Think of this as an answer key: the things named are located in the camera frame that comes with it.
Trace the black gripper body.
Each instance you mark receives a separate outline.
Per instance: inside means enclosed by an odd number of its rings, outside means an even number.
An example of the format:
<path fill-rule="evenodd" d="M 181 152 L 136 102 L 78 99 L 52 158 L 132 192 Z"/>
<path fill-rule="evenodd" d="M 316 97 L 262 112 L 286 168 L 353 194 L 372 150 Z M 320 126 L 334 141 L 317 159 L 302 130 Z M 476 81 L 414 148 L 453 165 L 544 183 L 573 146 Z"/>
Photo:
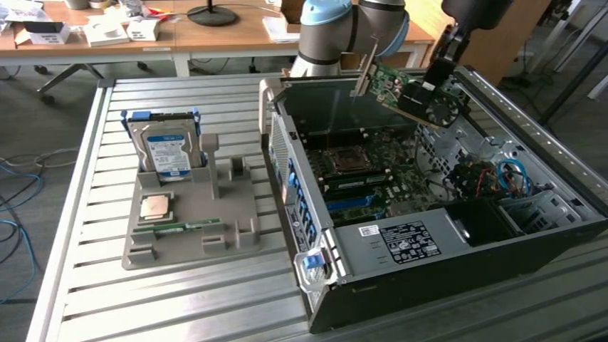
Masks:
<path fill-rule="evenodd" d="M 442 0 L 441 10 L 462 30 L 490 30 L 500 23 L 512 3 L 512 0 Z"/>

